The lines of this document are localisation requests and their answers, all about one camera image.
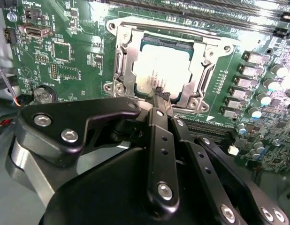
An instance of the black connector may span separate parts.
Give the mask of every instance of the black connector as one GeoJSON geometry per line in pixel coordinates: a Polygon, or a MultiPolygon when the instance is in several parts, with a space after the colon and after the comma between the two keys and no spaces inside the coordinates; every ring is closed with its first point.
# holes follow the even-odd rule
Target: black connector
{"type": "Polygon", "coordinates": [[[18,6],[17,0],[0,0],[0,8],[17,7],[17,6],[18,6]]]}
{"type": "Polygon", "coordinates": [[[26,8],[24,10],[25,18],[29,20],[40,20],[41,19],[41,10],[35,8],[26,8]]]}
{"type": "Polygon", "coordinates": [[[5,28],[5,29],[3,29],[3,34],[4,34],[5,41],[7,44],[17,44],[18,43],[15,29],[5,28]]]}

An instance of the electrolytic capacitor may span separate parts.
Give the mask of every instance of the electrolytic capacitor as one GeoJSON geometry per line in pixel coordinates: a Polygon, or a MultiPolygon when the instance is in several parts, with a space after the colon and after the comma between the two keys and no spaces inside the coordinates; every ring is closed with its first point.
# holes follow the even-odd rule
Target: electrolytic capacitor
{"type": "Polygon", "coordinates": [[[276,64],[271,68],[271,73],[275,74],[278,78],[283,78],[289,74],[289,70],[281,64],[276,64]]]}
{"type": "Polygon", "coordinates": [[[279,90],[280,84],[276,82],[274,79],[269,78],[264,81],[264,86],[269,90],[269,91],[276,91],[279,90]]]}
{"type": "Polygon", "coordinates": [[[262,142],[257,142],[253,146],[257,153],[262,154],[265,152],[265,147],[262,142]]]}
{"type": "Polygon", "coordinates": [[[265,93],[258,94],[256,99],[261,103],[261,105],[269,105],[271,102],[271,98],[265,93]]]}
{"type": "Polygon", "coordinates": [[[253,160],[258,160],[261,156],[261,154],[257,153],[257,151],[255,149],[251,149],[250,154],[251,154],[253,160]]]}
{"type": "Polygon", "coordinates": [[[251,115],[251,117],[253,117],[254,119],[258,119],[262,116],[262,113],[259,111],[257,107],[253,107],[249,109],[248,112],[251,115]]]}
{"type": "Polygon", "coordinates": [[[244,123],[237,124],[236,130],[237,130],[238,134],[240,134],[240,135],[245,135],[247,132],[244,123]]]}

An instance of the orange wire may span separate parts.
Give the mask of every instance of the orange wire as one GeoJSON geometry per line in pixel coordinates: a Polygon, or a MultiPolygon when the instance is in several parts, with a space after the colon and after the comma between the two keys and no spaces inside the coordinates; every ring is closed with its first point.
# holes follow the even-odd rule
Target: orange wire
{"type": "Polygon", "coordinates": [[[16,104],[17,106],[21,107],[21,105],[18,103],[17,98],[14,98],[14,102],[15,102],[15,104],[16,104]]]}

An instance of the chip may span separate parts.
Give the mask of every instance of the chip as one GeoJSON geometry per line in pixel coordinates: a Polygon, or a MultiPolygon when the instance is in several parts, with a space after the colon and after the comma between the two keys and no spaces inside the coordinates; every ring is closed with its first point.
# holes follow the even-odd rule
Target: chip
{"type": "Polygon", "coordinates": [[[146,44],[134,62],[136,89],[139,93],[149,94],[152,88],[162,87],[176,99],[183,86],[189,82],[191,72],[190,54],[174,48],[146,44]]]}
{"type": "Polygon", "coordinates": [[[272,107],[278,107],[280,105],[281,101],[279,99],[273,99],[270,103],[270,106],[272,107]]]}
{"type": "Polygon", "coordinates": [[[284,128],[286,125],[287,125],[286,122],[279,122],[279,123],[276,125],[276,128],[284,128]]]}

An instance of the integrated circuit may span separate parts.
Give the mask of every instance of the integrated circuit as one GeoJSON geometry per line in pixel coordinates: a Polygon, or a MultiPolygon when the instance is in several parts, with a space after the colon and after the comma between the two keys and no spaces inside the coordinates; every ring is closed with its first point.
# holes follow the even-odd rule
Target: integrated circuit
{"type": "Polygon", "coordinates": [[[71,45],[63,42],[53,42],[53,57],[56,60],[71,61],[71,45]]]}
{"type": "Polygon", "coordinates": [[[287,125],[286,122],[278,122],[278,124],[276,125],[277,128],[284,128],[287,125]]]}

